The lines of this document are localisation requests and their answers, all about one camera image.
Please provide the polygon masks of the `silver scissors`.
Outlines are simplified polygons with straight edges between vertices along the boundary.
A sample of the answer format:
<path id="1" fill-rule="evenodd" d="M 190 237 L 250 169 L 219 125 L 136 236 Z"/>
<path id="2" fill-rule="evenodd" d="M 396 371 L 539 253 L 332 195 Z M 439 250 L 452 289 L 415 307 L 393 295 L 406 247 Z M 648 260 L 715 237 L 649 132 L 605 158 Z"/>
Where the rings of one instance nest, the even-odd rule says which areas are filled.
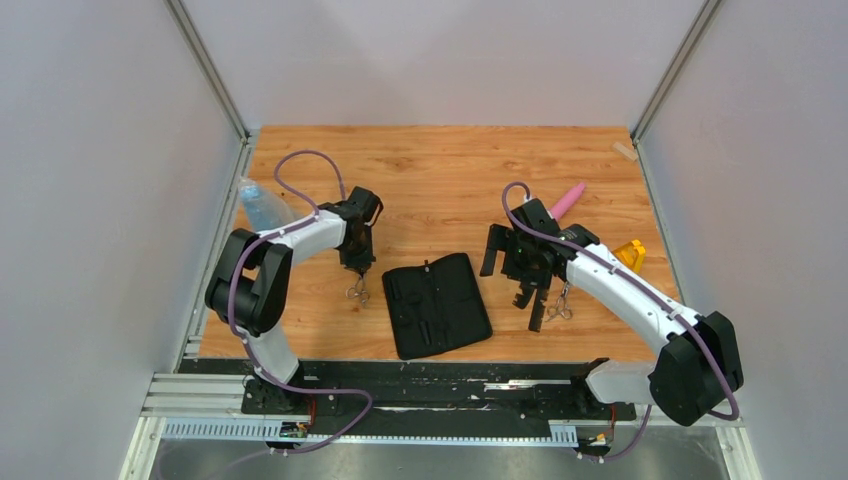
<path id="1" fill-rule="evenodd" d="M 354 284 L 345 291 L 345 297 L 349 300 L 358 301 L 362 306 L 367 305 L 370 299 L 370 293 L 367 289 L 366 275 L 364 273 L 357 274 Z"/>
<path id="2" fill-rule="evenodd" d="M 571 284 L 569 282 L 565 282 L 556 298 L 555 303 L 547 308 L 547 317 L 545 318 L 546 322 L 556 319 L 570 320 L 573 317 L 573 311 L 568 304 L 570 290 Z"/>

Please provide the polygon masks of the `black zippered tool case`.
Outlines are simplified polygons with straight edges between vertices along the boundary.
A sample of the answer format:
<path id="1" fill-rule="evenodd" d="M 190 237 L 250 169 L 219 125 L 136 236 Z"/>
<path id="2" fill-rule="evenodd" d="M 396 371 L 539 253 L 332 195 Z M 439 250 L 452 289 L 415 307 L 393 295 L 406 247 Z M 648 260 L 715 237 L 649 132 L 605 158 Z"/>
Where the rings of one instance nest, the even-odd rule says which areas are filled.
<path id="1" fill-rule="evenodd" d="M 466 253 L 388 270 L 382 275 L 382 284 L 401 360 L 443 354 L 493 335 Z"/>

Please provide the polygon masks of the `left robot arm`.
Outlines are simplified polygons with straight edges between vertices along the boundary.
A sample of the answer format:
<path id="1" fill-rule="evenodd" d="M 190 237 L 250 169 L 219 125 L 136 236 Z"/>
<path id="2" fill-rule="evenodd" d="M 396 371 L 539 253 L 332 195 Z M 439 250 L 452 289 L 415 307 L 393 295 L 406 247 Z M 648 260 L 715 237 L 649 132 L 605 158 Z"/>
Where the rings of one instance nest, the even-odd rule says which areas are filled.
<path id="1" fill-rule="evenodd" d="M 376 260 L 372 227 L 383 211 L 372 191 L 355 187 L 345 199 L 324 203 L 289 225 L 260 232 L 230 233 L 204 294 L 204 303 L 227 324 L 253 365 L 269 383 L 268 400 L 283 413 L 298 411 L 310 390 L 280 324 L 292 270 L 328 250 L 357 274 L 351 298 L 368 299 L 365 275 Z"/>

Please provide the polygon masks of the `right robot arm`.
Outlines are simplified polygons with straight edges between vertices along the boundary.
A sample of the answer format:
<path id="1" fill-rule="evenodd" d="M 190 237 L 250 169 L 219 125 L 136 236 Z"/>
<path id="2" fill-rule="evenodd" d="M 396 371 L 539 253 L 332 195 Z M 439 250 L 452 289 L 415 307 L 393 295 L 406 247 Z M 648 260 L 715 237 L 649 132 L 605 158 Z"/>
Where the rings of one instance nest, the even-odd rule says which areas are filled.
<path id="1" fill-rule="evenodd" d="M 735 328 L 725 315 L 701 314 L 663 294 L 584 226 L 561 228 L 539 199 L 505 212 L 509 225 L 488 230 L 480 274 L 492 275 L 497 256 L 504 256 L 500 272 L 520 288 L 514 306 L 532 309 L 529 330 L 540 331 L 550 283 L 559 278 L 627 324 L 655 357 L 647 364 L 604 360 L 593 367 L 570 392 L 577 413 L 592 418 L 623 402 L 654 405 L 681 426 L 704 416 L 740 417 L 735 394 L 744 374 Z"/>

